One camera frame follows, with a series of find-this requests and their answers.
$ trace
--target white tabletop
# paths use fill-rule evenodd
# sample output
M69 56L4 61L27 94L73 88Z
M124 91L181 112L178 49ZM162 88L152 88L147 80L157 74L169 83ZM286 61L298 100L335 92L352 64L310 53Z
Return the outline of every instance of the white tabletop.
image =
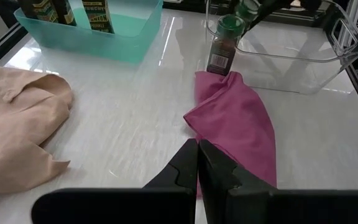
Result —
M40 48L27 35L0 66L64 77L75 102L45 146L71 160L50 182L0 195L0 223L27 224L35 200L64 187L142 187L194 137L182 116L195 105L202 69L203 14L163 10L140 65ZM281 189L358 189L358 96L346 73L315 95L255 89L272 120ZM196 222L206 223L202 201Z

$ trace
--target tan fabric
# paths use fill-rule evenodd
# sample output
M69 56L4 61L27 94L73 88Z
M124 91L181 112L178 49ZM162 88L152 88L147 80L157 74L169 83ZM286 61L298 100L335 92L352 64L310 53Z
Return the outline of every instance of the tan fabric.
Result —
M39 144L69 115L73 95L61 77L0 67L0 193L36 187L62 173Z

